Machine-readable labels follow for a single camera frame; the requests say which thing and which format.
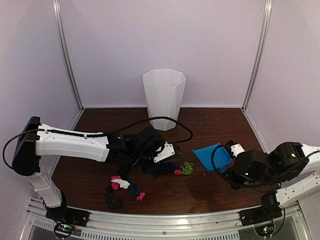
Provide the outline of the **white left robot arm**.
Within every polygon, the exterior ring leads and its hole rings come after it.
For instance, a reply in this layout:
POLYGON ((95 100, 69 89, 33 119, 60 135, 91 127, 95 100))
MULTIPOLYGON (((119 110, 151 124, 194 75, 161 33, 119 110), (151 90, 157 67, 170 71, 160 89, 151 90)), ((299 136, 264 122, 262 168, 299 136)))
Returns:
POLYGON ((11 167, 26 178, 61 222, 72 218, 63 193, 44 167, 42 156, 65 156, 129 166, 138 160, 153 161, 165 148, 165 140, 153 128, 138 134, 88 133, 51 127, 33 116, 17 138, 11 167))

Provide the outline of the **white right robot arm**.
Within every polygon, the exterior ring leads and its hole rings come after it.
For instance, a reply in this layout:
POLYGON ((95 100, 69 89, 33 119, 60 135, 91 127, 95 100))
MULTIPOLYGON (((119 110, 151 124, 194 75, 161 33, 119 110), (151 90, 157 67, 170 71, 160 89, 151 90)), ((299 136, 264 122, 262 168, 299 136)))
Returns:
POLYGON ((320 190, 320 148, 300 142, 283 142, 272 152, 244 150, 241 144, 229 141, 227 152, 234 164, 224 174, 231 188, 258 188, 280 184, 306 174, 298 182, 275 190, 271 196, 284 209, 295 201, 320 190))

